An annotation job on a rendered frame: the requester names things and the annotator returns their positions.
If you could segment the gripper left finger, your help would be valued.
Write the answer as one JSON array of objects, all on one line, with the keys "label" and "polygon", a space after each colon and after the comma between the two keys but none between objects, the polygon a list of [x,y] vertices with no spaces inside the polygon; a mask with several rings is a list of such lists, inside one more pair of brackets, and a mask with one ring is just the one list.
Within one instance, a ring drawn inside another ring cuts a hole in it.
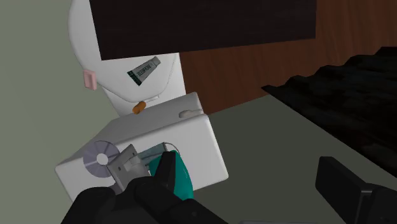
[{"label": "gripper left finger", "polygon": [[228,224],[194,199],[174,194],[176,152],[162,153],[154,176],[133,179],[124,192],[83,190],[60,224]]}]

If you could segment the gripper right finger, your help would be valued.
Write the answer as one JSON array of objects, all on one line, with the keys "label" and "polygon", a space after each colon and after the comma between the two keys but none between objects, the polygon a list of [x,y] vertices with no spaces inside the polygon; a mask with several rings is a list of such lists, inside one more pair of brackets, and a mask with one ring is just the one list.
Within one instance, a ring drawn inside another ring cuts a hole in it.
[{"label": "gripper right finger", "polygon": [[397,191],[367,183],[333,157],[320,157],[316,190],[346,224],[397,224]]}]

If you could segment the teal curved object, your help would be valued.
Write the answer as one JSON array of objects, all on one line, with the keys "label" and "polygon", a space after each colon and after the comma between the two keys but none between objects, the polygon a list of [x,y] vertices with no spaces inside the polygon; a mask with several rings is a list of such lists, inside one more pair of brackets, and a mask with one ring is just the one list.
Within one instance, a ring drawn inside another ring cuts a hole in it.
[{"label": "teal curved object", "polygon": [[174,194],[181,200],[193,199],[193,185],[190,179],[189,172],[180,154],[176,150],[173,150],[172,152],[176,154]]}]

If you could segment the pale blue translucent case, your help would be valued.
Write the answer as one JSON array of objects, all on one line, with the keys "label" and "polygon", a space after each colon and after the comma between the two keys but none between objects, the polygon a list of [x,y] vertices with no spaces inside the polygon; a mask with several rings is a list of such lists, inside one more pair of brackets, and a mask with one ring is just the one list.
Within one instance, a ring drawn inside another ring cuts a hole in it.
[{"label": "pale blue translucent case", "polygon": [[144,151],[138,153],[138,157],[145,164],[148,164],[152,160],[160,157],[163,154],[163,152],[172,151],[172,150],[174,150],[174,151],[179,153],[178,148],[174,144],[163,142],[163,143],[157,144],[157,145],[152,146],[151,148],[149,148],[147,150],[144,150]]}]

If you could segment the silver compact disc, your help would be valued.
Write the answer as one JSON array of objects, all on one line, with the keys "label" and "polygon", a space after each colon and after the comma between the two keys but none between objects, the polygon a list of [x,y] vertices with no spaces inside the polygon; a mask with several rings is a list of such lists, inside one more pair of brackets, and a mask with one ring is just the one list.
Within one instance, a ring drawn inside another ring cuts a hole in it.
[{"label": "silver compact disc", "polygon": [[111,176],[107,165],[120,154],[118,148],[108,141],[89,143],[83,152],[83,163],[86,170],[97,178]]}]

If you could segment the black rumpled cloth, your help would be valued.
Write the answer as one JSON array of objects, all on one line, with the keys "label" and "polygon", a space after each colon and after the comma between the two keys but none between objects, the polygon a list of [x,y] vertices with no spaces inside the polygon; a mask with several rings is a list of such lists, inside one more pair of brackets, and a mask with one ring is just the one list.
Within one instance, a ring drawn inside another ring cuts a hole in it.
[{"label": "black rumpled cloth", "polygon": [[397,46],[262,89],[397,178]]}]

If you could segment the small orange cylinder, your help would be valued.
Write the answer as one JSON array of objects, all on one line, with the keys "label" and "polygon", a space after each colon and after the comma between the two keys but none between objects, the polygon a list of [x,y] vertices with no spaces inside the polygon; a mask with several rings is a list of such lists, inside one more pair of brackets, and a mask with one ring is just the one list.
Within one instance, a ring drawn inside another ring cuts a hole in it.
[{"label": "small orange cylinder", "polygon": [[137,115],[139,114],[141,111],[143,111],[146,107],[146,102],[141,101],[138,102],[133,108],[132,108],[132,112],[133,114]]}]

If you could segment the grey and green tube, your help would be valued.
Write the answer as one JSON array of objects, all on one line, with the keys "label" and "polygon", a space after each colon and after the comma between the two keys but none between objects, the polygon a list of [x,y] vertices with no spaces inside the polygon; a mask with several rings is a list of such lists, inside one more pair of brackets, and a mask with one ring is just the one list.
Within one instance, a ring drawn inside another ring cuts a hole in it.
[{"label": "grey and green tube", "polygon": [[143,81],[161,64],[158,57],[153,57],[152,59],[146,61],[135,69],[128,71],[127,74],[132,78],[132,80],[140,86]]}]

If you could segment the pink soap bar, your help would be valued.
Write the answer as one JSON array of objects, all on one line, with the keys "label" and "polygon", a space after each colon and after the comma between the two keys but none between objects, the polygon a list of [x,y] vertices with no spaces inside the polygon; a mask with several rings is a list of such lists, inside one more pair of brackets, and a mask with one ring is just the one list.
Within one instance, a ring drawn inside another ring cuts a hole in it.
[{"label": "pink soap bar", "polygon": [[97,89],[96,73],[94,71],[84,69],[83,70],[83,81],[86,88],[90,90]]}]

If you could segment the grey metal bracket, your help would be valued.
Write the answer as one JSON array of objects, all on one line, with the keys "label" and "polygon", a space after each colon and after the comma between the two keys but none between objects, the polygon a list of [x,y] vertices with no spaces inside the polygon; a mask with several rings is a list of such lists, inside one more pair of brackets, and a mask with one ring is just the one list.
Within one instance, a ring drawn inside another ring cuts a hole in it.
[{"label": "grey metal bracket", "polygon": [[139,158],[132,144],[128,145],[106,167],[115,180],[111,188],[117,195],[125,191],[133,179],[150,176],[148,168]]}]

